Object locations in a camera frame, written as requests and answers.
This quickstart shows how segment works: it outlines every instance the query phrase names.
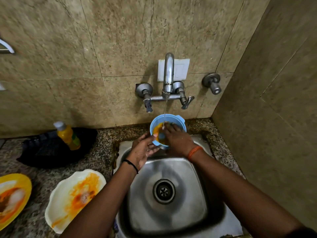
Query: sink drain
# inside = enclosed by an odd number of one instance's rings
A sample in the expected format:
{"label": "sink drain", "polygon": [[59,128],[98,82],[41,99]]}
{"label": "sink drain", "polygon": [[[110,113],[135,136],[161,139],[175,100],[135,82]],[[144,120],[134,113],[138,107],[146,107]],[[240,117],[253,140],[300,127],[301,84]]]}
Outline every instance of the sink drain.
{"label": "sink drain", "polygon": [[158,180],[153,187],[153,195],[158,203],[169,204],[175,197],[175,187],[167,179]]}

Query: tiled wall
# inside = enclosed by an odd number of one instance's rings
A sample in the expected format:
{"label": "tiled wall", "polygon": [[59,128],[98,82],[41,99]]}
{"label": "tiled wall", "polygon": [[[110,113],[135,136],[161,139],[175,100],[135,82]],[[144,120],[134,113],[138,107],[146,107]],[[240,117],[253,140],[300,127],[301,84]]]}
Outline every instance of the tiled wall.
{"label": "tiled wall", "polygon": [[190,58],[184,118],[212,115],[222,94],[200,84],[219,72],[224,90],[269,0],[0,0],[0,37],[16,50],[0,55],[0,137],[50,130],[56,120],[106,128],[149,122],[135,84],[159,93],[157,60]]}
{"label": "tiled wall", "polygon": [[215,112],[246,178],[317,229],[317,0],[271,0]]}

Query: dish soap bottle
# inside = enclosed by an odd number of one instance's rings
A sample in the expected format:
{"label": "dish soap bottle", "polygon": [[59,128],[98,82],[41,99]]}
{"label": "dish soap bottle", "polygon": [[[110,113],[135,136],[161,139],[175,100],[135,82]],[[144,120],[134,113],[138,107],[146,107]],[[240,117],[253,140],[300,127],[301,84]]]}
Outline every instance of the dish soap bottle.
{"label": "dish soap bottle", "polygon": [[80,148],[80,140],[69,125],[61,121],[54,123],[57,128],[57,135],[68,145],[70,150],[77,150]]}

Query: wet hands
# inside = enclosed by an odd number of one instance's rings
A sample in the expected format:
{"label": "wet hands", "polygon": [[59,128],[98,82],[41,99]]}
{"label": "wet hands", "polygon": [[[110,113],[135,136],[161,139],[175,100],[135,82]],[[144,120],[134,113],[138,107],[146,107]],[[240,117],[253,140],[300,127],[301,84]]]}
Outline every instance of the wet hands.
{"label": "wet hands", "polygon": [[132,143],[132,148],[127,160],[132,162],[138,170],[140,170],[147,158],[157,152],[159,147],[156,147],[152,142],[156,139],[157,134],[151,135],[150,132],[142,135]]}
{"label": "wet hands", "polygon": [[197,145],[188,133],[181,130],[176,124],[164,123],[163,133],[170,143],[170,147],[179,155],[187,157]]}

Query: bottle cap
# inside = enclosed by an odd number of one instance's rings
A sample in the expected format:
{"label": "bottle cap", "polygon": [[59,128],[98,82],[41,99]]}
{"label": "bottle cap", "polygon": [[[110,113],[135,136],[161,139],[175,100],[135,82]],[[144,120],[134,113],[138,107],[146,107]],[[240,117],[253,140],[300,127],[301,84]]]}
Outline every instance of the bottle cap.
{"label": "bottle cap", "polygon": [[63,131],[66,129],[66,124],[64,124],[62,121],[55,122],[54,126],[58,131]]}

